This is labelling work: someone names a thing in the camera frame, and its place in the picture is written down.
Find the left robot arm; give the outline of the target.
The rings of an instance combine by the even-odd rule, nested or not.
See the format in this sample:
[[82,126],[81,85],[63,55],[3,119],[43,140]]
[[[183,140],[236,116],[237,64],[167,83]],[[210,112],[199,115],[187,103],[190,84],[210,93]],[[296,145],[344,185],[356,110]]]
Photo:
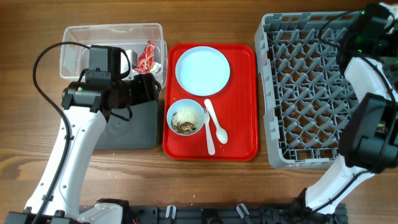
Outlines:
[[62,93],[62,105],[49,103],[61,117],[49,161],[23,212],[6,223],[137,223],[127,200],[103,198],[80,212],[80,195],[91,155],[115,110],[158,99],[160,83],[151,73],[129,79],[135,52],[91,45],[89,66]]

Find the red snack wrapper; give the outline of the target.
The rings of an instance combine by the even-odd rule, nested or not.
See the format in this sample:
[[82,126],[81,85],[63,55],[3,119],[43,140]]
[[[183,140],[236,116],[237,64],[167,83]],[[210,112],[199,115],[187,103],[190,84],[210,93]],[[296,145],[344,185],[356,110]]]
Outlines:
[[155,47],[156,45],[153,41],[147,41],[143,53],[141,53],[138,58],[137,67],[135,68],[136,72],[149,73],[152,70],[155,57]]

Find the light blue food bowl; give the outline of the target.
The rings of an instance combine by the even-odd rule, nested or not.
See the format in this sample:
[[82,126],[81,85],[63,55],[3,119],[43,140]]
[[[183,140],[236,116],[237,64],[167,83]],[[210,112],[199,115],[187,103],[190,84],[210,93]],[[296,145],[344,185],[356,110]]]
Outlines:
[[203,107],[202,107],[198,102],[196,102],[195,100],[191,100],[191,99],[181,99],[181,100],[178,100],[178,101],[176,101],[175,103],[173,103],[173,104],[169,107],[169,109],[168,109],[168,111],[167,111],[167,117],[166,117],[167,124],[168,124],[169,128],[170,128],[174,133],[176,133],[176,134],[178,134],[178,135],[181,135],[181,136],[190,136],[190,135],[193,135],[193,134],[182,135],[182,134],[179,134],[179,133],[177,133],[176,131],[174,131],[173,128],[172,128],[172,125],[171,125],[172,116],[173,116],[173,114],[174,114],[178,109],[180,109],[180,108],[182,108],[182,107],[192,107],[192,108],[194,108],[194,109],[200,114],[201,121],[200,121],[200,125],[199,125],[199,128],[198,128],[198,131],[196,131],[196,132],[193,133],[193,134],[196,134],[197,132],[199,132],[199,130],[201,130],[201,128],[202,128],[203,125],[204,125],[204,109],[203,109]]

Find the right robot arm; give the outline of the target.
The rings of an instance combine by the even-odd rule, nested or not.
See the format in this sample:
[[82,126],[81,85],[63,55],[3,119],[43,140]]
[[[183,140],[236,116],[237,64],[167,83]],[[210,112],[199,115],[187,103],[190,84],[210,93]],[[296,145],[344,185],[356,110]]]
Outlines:
[[359,105],[342,130],[338,157],[318,182],[294,198],[290,223],[326,223],[359,184],[397,167],[397,92],[383,72],[397,57],[397,5],[368,4],[337,44],[336,62]]

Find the rice and meat leftovers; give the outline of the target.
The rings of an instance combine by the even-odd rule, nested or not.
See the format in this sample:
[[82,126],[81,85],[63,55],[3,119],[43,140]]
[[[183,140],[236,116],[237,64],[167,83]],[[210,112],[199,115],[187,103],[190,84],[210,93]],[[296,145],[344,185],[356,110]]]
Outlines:
[[192,107],[182,107],[172,116],[171,125],[174,131],[182,135],[198,131],[201,117]]

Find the white napkin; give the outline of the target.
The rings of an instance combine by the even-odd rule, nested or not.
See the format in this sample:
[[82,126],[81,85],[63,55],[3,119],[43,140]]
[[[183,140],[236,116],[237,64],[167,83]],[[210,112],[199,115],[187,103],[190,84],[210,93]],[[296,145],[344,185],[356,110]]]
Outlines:
[[162,64],[158,63],[158,62],[154,62],[152,64],[152,68],[151,68],[150,72],[154,75],[155,74],[158,75],[159,73],[162,73]]

